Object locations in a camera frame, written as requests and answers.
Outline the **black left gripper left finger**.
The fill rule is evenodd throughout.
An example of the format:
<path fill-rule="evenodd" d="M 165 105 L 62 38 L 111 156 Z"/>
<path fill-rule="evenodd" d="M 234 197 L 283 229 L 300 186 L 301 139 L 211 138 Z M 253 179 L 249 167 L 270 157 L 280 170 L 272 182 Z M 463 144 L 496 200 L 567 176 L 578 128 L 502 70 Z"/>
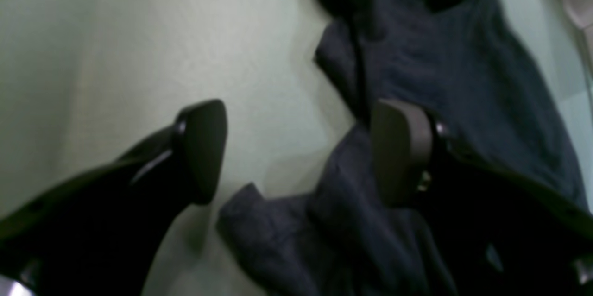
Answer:
<path fill-rule="evenodd" d="M 1 220 L 3 296 L 139 296 L 176 217 L 213 200 L 228 134 L 223 101 L 175 121 L 114 161 Z"/>

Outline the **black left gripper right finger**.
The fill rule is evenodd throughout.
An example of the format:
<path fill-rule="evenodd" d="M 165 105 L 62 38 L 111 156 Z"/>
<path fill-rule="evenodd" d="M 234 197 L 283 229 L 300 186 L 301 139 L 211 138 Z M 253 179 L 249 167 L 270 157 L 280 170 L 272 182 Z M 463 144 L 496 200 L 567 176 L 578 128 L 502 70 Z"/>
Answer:
<path fill-rule="evenodd" d="M 379 100 L 377 188 L 418 209 L 461 296 L 590 296 L 592 216 L 557 191 L 461 150 L 423 108 Z"/>

